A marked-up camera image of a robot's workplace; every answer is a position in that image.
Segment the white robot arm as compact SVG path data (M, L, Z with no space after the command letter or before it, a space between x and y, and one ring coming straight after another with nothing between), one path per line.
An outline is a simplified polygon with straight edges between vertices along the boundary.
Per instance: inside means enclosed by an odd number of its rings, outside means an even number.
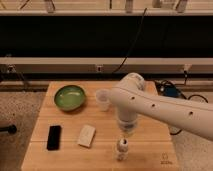
M213 141L213 104L147 93L138 73L123 77L107 98L117 108L117 123L124 133L132 132L143 114Z

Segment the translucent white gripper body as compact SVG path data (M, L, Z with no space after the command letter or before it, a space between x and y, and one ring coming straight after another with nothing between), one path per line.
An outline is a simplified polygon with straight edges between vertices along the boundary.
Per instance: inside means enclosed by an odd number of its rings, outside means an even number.
M117 121L119 128L124 135L130 135L133 133L134 129L137 127L137 121Z

